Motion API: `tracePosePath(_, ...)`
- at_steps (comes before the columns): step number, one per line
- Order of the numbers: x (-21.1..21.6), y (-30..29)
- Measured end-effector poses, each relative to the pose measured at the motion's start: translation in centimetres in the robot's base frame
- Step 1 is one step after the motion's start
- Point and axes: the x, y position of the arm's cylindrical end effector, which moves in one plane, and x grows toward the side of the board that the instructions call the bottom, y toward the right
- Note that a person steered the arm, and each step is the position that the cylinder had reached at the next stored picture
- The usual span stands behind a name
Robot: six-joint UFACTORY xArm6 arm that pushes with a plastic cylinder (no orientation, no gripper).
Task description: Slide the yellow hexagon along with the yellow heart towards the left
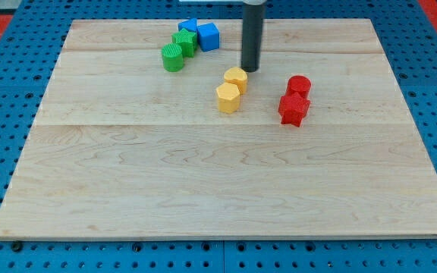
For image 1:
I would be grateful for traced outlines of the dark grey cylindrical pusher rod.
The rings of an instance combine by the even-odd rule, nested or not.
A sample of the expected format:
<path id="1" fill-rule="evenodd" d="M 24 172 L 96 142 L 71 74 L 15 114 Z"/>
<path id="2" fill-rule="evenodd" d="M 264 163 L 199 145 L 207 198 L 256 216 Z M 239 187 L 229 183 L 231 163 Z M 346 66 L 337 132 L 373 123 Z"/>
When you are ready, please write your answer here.
<path id="1" fill-rule="evenodd" d="M 246 0 L 243 3 L 241 68 L 246 72 L 259 69 L 266 0 Z"/>

